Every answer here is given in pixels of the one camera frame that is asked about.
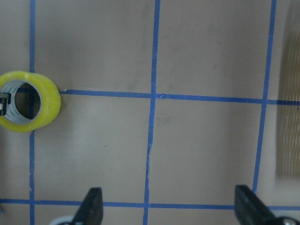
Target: beige floor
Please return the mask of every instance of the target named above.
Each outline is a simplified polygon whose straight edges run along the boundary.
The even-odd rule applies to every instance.
[[[288,5],[277,1],[268,99],[278,96]],[[150,93],[154,9],[154,0],[36,0],[35,72],[60,90]],[[270,0],[161,0],[156,92],[262,99],[270,10]],[[0,21],[0,74],[29,71],[30,1],[3,0]],[[57,119],[35,132],[35,200],[82,201],[101,186],[105,202],[144,203],[150,99],[61,97]],[[261,104],[157,99],[155,110],[149,203],[232,206],[234,185],[252,187]],[[267,105],[257,194],[300,210],[300,183],[275,176],[276,113]],[[0,203],[0,224],[34,225],[29,136],[0,128],[0,202],[23,200]],[[35,224],[77,208],[37,204]],[[143,207],[104,210],[103,225],[143,224]],[[149,225],[220,223],[237,225],[233,210],[148,215]]]

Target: clear packing tape roll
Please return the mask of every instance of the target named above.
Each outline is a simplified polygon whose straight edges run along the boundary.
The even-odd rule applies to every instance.
[[[15,94],[24,84],[35,88],[40,97],[40,109],[33,119],[22,116],[15,106]],[[8,72],[0,76],[0,92],[11,94],[6,115],[0,116],[0,125],[15,131],[27,132],[51,123],[60,111],[60,93],[55,84],[46,76],[23,71]]]

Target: metal clip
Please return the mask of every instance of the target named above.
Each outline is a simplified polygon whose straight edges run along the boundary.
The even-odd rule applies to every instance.
[[[0,116],[4,116],[7,111],[7,105],[11,103],[10,93],[0,93]]]

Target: black clamp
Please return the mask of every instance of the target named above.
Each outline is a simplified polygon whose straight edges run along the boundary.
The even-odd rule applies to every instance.
[[[7,105],[11,103],[10,93],[0,93],[0,116],[4,116],[7,111]]]
[[[246,185],[235,186],[234,212],[241,225],[300,225],[290,217],[275,217]]]
[[[102,189],[93,187],[84,198],[72,222],[58,225],[100,225],[103,218]]]

